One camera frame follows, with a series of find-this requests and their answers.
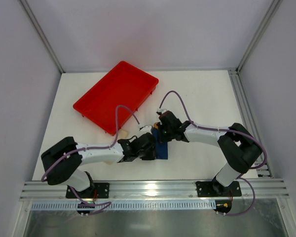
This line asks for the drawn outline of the dark blue paper napkin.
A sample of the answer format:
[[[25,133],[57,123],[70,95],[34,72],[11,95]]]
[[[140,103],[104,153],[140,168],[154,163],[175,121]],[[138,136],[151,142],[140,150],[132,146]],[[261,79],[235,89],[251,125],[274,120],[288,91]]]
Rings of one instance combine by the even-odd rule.
[[[167,160],[168,159],[168,143],[161,143],[157,128],[152,129],[152,135],[156,139],[156,159]]]

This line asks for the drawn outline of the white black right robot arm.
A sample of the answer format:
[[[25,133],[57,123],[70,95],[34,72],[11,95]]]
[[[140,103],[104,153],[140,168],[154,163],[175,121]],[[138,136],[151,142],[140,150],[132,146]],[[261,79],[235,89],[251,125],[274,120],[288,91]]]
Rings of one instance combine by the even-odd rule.
[[[227,128],[203,127],[189,120],[181,122],[168,110],[157,114],[159,122],[156,126],[160,142],[198,142],[221,149],[226,164],[209,187],[218,196],[227,194],[232,182],[247,173],[262,153],[259,144],[239,123]]]

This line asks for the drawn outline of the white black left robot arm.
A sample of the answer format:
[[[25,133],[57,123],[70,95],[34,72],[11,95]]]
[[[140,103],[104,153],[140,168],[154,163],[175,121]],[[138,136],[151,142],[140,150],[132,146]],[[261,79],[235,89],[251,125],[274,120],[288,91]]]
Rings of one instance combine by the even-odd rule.
[[[149,132],[140,137],[118,139],[111,145],[77,143],[69,136],[42,153],[45,173],[41,181],[51,186],[65,184],[79,193],[91,191],[95,189],[92,177],[79,170],[80,166],[99,162],[133,162],[138,158],[156,159],[156,139]]]

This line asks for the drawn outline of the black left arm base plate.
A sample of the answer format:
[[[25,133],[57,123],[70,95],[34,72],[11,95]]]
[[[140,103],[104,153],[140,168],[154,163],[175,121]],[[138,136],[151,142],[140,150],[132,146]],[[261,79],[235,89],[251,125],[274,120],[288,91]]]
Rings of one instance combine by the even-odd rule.
[[[76,193],[80,198],[109,198],[110,184],[94,182],[92,187]]]

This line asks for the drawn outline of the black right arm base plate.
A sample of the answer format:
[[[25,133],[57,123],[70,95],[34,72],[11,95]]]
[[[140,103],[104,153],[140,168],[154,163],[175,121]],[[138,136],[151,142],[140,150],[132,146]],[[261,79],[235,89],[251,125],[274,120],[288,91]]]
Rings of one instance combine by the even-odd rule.
[[[217,181],[196,181],[196,191],[199,198],[241,197],[242,192],[238,181],[233,181],[224,187]]]

